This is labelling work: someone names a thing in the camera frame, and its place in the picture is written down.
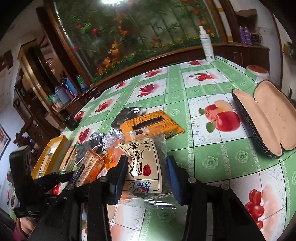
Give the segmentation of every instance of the picture frame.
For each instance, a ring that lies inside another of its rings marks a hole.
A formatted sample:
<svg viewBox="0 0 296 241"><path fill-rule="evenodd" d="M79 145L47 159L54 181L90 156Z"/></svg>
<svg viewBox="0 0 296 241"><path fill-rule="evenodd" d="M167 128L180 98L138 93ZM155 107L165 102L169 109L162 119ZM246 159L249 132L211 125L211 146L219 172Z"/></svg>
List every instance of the picture frame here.
<svg viewBox="0 0 296 241"><path fill-rule="evenodd" d="M2 125L0 124L0 161L10 141L11 138L7 135Z"/></svg>

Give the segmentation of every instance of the human hand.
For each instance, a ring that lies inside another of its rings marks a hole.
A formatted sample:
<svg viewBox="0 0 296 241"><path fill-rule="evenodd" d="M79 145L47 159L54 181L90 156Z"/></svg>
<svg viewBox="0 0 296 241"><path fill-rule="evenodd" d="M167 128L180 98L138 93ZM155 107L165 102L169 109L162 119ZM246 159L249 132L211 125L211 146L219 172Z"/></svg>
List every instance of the human hand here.
<svg viewBox="0 0 296 241"><path fill-rule="evenodd" d="M20 227L24 233L30 235L35 228L36 224L34 221L28 219L28 217L20 218Z"/></svg>

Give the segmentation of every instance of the metal bolt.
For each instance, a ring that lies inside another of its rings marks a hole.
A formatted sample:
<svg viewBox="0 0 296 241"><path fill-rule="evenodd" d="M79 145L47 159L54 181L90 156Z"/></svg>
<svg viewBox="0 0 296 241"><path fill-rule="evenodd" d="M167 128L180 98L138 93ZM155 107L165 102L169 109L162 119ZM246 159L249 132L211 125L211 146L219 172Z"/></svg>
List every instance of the metal bolt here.
<svg viewBox="0 0 296 241"><path fill-rule="evenodd" d="M229 186L227 184L223 183L223 184L221 184L221 188L224 190L228 190Z"/></svg>
<svg viewBox="0 0 296 241"><path fill-rule="evenodd" d="M75 187L74 184L68 184L68 185L66 186L66 189L70 191L70 190L74 189L74 187Z"/></svg>
<svg viewBox="0 0 296 241"><path fill-rule="evenodd" d="M195 177L190 177L190 178L188 178L188 182L196 183L196 178Z"/></svg>
<svg viewBox="0 0 296 241"><path fill-rule="evenodd" d="M100 177L99 178L100 183L105 183L106 181L108 181L107 177Z"/></svg>

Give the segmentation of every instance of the fruit print tablecloth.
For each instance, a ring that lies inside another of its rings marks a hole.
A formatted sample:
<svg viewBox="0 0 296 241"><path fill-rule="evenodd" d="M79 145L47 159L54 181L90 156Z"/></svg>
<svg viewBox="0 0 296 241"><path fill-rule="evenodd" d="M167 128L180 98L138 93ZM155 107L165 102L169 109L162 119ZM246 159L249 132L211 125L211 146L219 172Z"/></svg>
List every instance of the fruit print tablecloth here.
<svg viewBox="0 0 296 241"><path fill-rule="evenodd" d="M213 63L196 60L171 65L106 90L81 110L79 127L73 132L66 129L63 134L77 143L88 140L93 131L108 133L124 106L141 106L146 113L163 110L185 130L184 134L167 139L168 154L174 155L190 176L209 185L230 185L262 227L266 240L277 240L296 210L296 154L285 151L279 159L261 154L237 119L231 97L233 88L252 95L260 81L246 69L220 57ZM208 205L207 240L211 240ZM117 205L111 220L113 241L179 241L186 209Z"/></svg>

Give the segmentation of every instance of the spray bottle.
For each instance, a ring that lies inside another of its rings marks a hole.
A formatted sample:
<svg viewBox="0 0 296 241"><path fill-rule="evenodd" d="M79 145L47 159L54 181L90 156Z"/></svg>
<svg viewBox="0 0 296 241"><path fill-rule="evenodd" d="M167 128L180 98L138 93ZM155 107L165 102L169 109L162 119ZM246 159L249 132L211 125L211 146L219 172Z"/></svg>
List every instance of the spray bottle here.
<svg viewBox="0 0 296 241"><path fill-rule="evenodd" d="M200 26L200 41L205 53L205 58L208 62L214 62L215 56L210 36L205 32L204 28Z"/></svg>

